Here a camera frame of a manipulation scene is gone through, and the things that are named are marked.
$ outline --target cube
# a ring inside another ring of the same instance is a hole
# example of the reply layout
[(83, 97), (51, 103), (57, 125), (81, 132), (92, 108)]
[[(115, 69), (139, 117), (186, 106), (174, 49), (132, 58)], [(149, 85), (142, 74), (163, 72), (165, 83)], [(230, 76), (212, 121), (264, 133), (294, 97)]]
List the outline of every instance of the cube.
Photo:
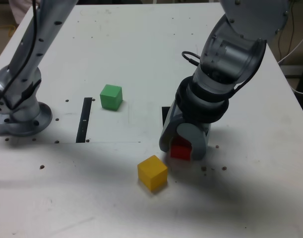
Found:
[(102, 108), (117, 111), (122, 102), (122, 90), (119, 86), (106, 84), (101, 94)]
[(181, 160), (191, 160), (192, 145), (189, 141), (181, 136), (173, 138), (170, 147), (170, 157), (181, 159)]
[(150, 191), (153, 191), (167, 182), (168, 168), (153, 155), (138, 165), (138, 177)]

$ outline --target green cube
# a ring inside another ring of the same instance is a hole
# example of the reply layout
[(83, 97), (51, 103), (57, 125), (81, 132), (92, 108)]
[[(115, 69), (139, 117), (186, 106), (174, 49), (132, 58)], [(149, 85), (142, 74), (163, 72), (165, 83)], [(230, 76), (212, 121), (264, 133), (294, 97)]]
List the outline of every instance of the green cube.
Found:
[(102, 108), (117, 111), (122, 102), (121, 87), (106, 84), (100, 97)]

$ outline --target metal base plate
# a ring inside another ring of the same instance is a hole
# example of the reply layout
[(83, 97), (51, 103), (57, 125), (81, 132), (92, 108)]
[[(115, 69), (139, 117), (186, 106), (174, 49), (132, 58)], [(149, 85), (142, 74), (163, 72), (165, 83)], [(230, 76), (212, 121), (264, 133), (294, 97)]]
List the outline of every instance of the metal base plate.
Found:
[(0, 135), (28, 136), (47, 128), (52, 121), (52, 112), (48, 105), (40, 103), (40, 113), (30, 121), (17, 122), (10, 115), (0, 114)]

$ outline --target table surface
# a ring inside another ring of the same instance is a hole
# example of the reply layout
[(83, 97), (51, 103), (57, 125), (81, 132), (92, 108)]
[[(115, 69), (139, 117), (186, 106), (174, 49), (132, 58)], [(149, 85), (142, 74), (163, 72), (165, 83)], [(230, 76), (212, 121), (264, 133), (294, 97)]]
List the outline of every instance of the table surface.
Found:
[[(35, 136), (0, 137), (0, 238), (303, 238), (303, 112), (268, 47), (212, 124), (203, 161), (159, 149), (161, 107), (195, 70), (181, 52), (200, 54), (223, 13), (218, 3), (74, 8), (40, 64), (37, 97), (60, 120)], [(122, 87), (118, 112), (101, 108), (105, 84)], [(85, 97), (96, 99), (90, 143), (76, 144)], [(152, 155), (169, 167), (155, 193), (137, 178)]]

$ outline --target white cable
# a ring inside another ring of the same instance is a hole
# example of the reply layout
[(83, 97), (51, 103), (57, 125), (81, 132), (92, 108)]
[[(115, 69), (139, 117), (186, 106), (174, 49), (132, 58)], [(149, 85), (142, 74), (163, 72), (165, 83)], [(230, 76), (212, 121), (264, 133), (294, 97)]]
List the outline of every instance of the white cable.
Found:
[(293, 51), (295, 51), (298, 47), (299, 47), (299, 45), (302, 43), (302, 41), (303, 41), (303, 39), (299, 42), (299, 44), (289, 53), (289, 54), (287, 54), (285, 57), (283, 57), (281, 60), (279, 60), (277, 63), (281, 63), (285, 58), (287, 58), (289, 55), (291, 55), (292, 54), (292, 52)]
[(292, 91), (294, 91), (295, 93), (298, 93), (298, 94), (302, 94), (303, 95), (303, 93), (302, 92), (299, 92), (299, 91), (297, 91), (296, 89), (294, 89), (293, 87), (291, 87), (291, 89), (292, 89)]
[[(291, 55), (291, 53), (292, 53), (293, 51), (295, 51), (295, 50), (299, 47), (299, 45), (302, 43), (302, 41), (303, 41), (303, 39), (299, 42), (299, 44), (298, 44), (298, 45), (297, 45), (289, 54), (287, 54), (285, 57), (283, 57), (281, 60), (279, 60), (278, 63), (281, 63), (285, 58), (287, 58), (289, 55)], [(298, 93), (298, 94), (303, 95), (302, 92), (297, 91), (297, 90), (294, 89), (293, 87), (290, 86), (290, 88), (291, 88), (292, 91), (294, 91), (295, 93)]]

